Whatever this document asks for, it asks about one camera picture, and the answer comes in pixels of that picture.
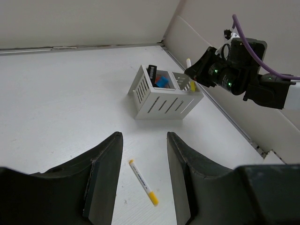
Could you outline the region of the yellow cap black highlighter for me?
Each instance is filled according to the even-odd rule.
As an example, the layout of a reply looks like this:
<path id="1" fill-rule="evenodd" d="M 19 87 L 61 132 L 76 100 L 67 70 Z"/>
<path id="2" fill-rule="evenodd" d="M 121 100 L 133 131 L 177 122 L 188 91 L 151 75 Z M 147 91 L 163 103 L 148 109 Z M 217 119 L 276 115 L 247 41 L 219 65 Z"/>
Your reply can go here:
<path id="1" fill-rule="evenodd" d="M 157 66 L 155 66 L 155 65 L 148 65 L 147 73 L 148 73 L 148 76 L 150 78 L 152 86 L 153 87 L 157 87 L 157 85 L 155 84 L 156 74 L 157 74 Z"/>

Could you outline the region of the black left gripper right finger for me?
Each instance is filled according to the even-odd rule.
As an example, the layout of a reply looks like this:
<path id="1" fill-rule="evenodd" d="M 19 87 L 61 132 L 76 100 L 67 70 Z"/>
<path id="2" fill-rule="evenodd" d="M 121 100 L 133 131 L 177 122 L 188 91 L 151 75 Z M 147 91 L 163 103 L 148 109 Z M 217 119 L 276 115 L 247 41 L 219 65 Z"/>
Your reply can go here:
<path id="1" fill-rule="evenodd" d="M 300 166 L 222 166 L 167 133 L 179 225 L 297 225 Z"/>

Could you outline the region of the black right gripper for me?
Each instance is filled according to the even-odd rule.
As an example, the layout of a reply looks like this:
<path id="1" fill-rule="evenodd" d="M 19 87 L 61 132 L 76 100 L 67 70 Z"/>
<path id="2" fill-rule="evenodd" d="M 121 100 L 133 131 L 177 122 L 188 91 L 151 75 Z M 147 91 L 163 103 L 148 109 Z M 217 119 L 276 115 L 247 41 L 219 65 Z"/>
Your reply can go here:
<path id="1" fill-rule="evenodd" d="M 241 38 L 234 38 L 231 44 L 224 44 L 221 53 L 208 47 L 203 56 L 184 72 L 193 81 L 205 86 L 220 86 L 233 95 L 261 91 L 260 65 L 249 53 Z"/>

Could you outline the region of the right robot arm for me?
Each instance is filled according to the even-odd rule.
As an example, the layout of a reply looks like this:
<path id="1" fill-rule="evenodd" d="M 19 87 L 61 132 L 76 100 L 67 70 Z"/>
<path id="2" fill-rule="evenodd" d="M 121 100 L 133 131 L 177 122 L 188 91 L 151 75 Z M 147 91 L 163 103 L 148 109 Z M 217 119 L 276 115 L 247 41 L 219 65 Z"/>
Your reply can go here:
<path id="1" fill-rule="evenodd" d="M 291 85 L 290 79 L 272 74 L 259 74 L 260 65 L 247 51 L 241 38 L 233 38 L 221 47 L 221 53 L 209 47 L 204 55 L 185 74 L 195 82 L 206 86 L 220 86 L 233 95 L 243 95 L 257 105 L 283 109 Z"/>

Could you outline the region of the blue cap black highlighter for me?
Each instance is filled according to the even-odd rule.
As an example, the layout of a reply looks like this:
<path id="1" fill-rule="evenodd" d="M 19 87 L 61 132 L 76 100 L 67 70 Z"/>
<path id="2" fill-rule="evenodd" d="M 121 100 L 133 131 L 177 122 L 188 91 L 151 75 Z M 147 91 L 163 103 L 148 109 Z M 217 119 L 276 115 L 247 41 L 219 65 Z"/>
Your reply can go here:
<path id="1" fill-rule="evenodd" d="M 168 85 L 168 79 L 165 77 L 160 77 L 156 83 L 155 83 L 159 88 L 167 88 Z"/>

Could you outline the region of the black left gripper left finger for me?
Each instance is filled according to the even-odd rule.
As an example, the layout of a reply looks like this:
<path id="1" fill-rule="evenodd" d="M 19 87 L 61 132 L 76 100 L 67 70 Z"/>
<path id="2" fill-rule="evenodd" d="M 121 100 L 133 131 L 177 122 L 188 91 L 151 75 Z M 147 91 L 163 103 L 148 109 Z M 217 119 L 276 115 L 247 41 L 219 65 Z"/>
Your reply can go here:
<path id="1" fill-rule="evenodd" d="M 44 173 L 0 169 L 3 225 L 109 225 L 123 152 L 115 132 L 85 153 Z"/>

